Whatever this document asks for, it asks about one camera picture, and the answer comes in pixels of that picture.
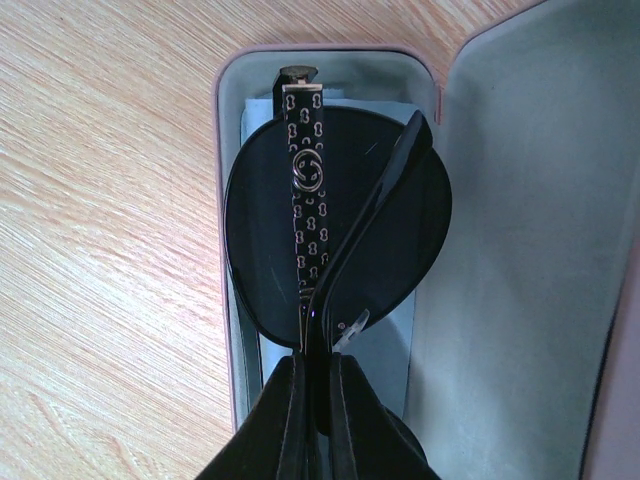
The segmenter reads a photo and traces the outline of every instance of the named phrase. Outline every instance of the blue cloth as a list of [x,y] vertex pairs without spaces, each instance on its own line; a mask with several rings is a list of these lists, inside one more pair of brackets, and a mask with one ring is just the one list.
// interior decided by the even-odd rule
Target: blue cloth
[[[398,102],[351,100],[344,98],[340,90],[325,90],[325,105],[360,108],[407,123],[416,107]],[[270,97],[248,99],[241,122],[241,142],[244,143],[258,128],[273,117],[273,101]],[[409,295],[387,318],[374,327],[355,336],[343,349],[354,355],[380,401],[402,418],[404,413],[409,352],[413,331],[415,294]],[[263,382],[269,378],[276,364],[291,349],[260,338]]]

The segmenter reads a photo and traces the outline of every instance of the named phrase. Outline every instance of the dark lens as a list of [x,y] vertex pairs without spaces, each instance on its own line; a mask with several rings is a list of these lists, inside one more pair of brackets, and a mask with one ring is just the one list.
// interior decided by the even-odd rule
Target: dark lens
[[[369,112],[325,108],[329,248],[335,251],[382,173],[403,125]],[[234,164],[226,198],[226,247],[234,286],[262,334],[300,341],[291,173],[281,121],[254,134]],[[332,316],[364,308],[368,326],[415,288],[440,250],[451,213],[444,167],[420,162],[362,239],[340,277]]]

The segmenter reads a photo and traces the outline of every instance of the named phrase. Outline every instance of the light wood floor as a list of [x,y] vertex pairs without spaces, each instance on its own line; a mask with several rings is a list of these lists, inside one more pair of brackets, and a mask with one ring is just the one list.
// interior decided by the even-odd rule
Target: light wood floor
[[229,439],[226,57],[404,43],[446,74],[525,1],[0,0],[0,478],[189,479]]

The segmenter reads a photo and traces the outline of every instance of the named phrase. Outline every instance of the case lid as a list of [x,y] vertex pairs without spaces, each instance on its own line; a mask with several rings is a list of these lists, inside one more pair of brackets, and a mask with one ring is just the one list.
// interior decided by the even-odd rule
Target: case lid
[[[639,80],[632,1],[548,1],[453,64],[438,148],[454,214],[418,293],[407,406],[443,478],[581,476],[638,226]],[[616,468],[597,478],[632,478]]]

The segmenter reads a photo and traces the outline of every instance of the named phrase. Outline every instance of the wooden table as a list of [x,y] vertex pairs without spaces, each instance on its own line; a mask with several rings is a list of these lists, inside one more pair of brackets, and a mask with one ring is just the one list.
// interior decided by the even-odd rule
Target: wooden table
[[525,1],[3,0],[0,477],[188,479],[229,439],[210,107],[226,57],[392,42],[446,74]]

